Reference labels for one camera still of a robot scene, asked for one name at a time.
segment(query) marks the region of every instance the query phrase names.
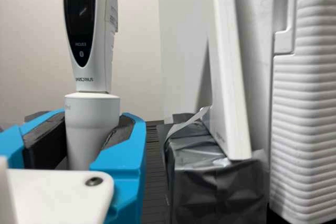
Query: white wall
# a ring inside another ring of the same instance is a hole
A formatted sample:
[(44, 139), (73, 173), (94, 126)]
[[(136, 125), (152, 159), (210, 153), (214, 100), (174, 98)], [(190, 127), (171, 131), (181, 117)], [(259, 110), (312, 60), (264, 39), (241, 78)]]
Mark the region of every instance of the white wall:
[(201, 0), (159, 0), (164, 120), (211, 104)]
[[(0, 0), (0, 122), (63, 106), (75, 81), (62, 0)], [(158, 0), (119, 0), (112, 91), (121, 111), (163, 119)]]

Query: white panel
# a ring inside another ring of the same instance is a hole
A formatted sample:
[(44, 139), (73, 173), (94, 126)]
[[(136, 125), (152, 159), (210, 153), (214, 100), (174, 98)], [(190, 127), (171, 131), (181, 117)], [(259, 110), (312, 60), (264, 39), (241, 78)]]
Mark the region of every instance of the white panel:
[[(103, 224), (114, 192), (106, 173), (9, 169), (19, 224)], [(87, 186), (86, 181), (103, 181)]]

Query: beige wall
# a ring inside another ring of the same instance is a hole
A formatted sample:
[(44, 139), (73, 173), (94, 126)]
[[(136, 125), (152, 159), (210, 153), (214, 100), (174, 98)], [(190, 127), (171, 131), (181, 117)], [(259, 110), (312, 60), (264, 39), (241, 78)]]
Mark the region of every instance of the beige wall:
[[(75, 82), (62, 0), (0, 0), (0, 122), (63, 106)], [(158, 0), (119, 0), (112, 92), (121, 111), (163, 119)]]

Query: white handle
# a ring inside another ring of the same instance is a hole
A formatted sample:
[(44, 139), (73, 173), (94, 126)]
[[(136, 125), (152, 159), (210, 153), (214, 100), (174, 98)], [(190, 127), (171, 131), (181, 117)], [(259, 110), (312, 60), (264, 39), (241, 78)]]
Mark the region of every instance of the white handle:
[(290, 54), (294, 51), (296, 0), (287, 2), (287, 27), (275, 33), (274, 53)]

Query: black grated surface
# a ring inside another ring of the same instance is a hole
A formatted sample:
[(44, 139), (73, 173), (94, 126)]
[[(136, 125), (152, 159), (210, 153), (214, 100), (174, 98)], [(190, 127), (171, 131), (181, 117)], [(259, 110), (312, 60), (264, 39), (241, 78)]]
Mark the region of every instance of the black grated surface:
[(166, 224), (169, 217), (169, 207), (166, 200), (166, 175), (156, 131), (158, 124), (163, 124), (163, 121), (146, 122), (146, 182), (142, 224)]

